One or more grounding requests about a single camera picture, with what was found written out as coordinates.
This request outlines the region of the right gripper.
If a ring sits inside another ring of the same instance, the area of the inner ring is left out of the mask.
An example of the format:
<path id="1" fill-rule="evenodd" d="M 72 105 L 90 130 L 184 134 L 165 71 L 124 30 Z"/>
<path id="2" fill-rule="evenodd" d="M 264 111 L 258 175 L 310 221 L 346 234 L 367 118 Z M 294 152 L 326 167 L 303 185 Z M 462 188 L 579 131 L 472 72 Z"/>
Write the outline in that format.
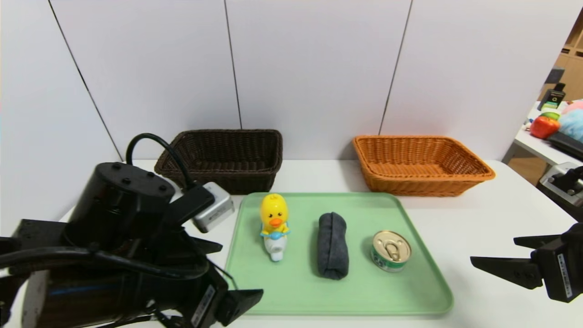
<path id="1" fill-rule="evenodd" d="M 514 244 L 535 250 L 535 261 L 471 256 L 472 265 L 526 289 L 545 283 L 548 297 L 569 303 L 582 294 L 583 224 L 574 224 L 560 235 L 514 237 Z"/>

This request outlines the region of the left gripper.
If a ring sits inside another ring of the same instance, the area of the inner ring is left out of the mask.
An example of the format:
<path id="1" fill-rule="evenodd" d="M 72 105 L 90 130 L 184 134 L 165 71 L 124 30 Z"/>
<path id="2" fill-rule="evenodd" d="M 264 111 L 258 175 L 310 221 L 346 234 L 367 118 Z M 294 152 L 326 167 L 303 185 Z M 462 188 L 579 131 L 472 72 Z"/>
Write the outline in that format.
<path id="1" fill-rule="evenodd" d="M 208 328 L 216 321 L 227 327 L 263 297 L 264 289 L 227 291 L 229 284 L 224 279 L 224 270 L 209 259 L 175 259 L 167 266 L 191 271 L 204 262 L 207 271 L 196 279 L 140 274 L 140 309 L 165 328 Z"/>

